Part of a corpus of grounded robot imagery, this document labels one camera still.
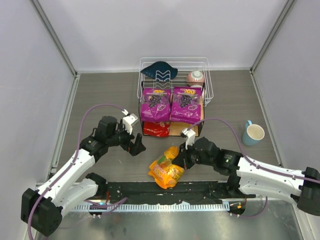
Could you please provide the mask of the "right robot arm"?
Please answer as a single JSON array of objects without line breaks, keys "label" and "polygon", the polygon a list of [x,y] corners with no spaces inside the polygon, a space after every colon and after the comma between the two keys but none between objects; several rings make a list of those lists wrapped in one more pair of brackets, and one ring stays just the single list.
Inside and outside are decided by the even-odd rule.
[{"label": "right robot arm", "polygon": [[231,192],[284,200],[307,214],[320,214],[320,173],[312,167],[295,170],[267,164],[219,148],[205,137],[192,145],[181,144],[172,163],[184,169],[195,164],[213,167],[228,177],[227,188]]}]

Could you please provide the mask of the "purple blackcurrant candy bag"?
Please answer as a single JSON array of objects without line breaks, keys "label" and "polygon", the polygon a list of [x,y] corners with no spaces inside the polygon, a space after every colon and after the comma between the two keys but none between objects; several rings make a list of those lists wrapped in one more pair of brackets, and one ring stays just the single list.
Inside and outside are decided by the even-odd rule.
[{"label": "purple blackcurrant candy bag", "polygon": [[142,92],[140,119],[142,122],[168,122],[171,115],[171,90],[145,88]]}]

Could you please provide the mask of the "red fruit candy bag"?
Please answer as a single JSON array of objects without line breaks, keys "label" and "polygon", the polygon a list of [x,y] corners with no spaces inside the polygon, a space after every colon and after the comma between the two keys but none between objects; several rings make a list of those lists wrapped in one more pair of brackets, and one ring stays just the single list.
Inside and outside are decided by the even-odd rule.
[{"label": "red fruit candy bag", "polygon": [[152,137],[168,137],[170,135],[170,125],[170,122],[145,122],[143,133]]}]

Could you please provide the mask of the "orange candy bag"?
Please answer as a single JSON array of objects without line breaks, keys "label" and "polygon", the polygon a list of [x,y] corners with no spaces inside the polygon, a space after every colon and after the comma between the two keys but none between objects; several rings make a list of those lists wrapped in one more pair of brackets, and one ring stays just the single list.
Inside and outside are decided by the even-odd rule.
[{"label": "orange candy bag", "polygon": [[148,175],[153,177],[155,183],[162,189],[173,188],[185,171],[182,167],[172,163],[178,153],[179,148],[171,146],[149,166]]}]

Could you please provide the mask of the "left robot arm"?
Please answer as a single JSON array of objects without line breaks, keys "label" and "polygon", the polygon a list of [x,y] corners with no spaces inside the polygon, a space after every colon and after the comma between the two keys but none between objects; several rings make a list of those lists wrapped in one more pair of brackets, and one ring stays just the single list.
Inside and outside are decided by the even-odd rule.
[{"label": "left robot arm", "polygon": [[92,133],[80,141],[78,148],[64,166],[37,189],[28,188],[21,198],[21,220],[27,230],[35,229],[45,237],[53,234],[63,217],[76,205],[107,191],[107,181],[90,173],[78,185],[76,180],[104,156],[109,148],[120,146],[131,156],[146,150],[142,135],[133,134],[133,126],[139,121],[135,114],[128,114],[118,121],[104,116]]}]

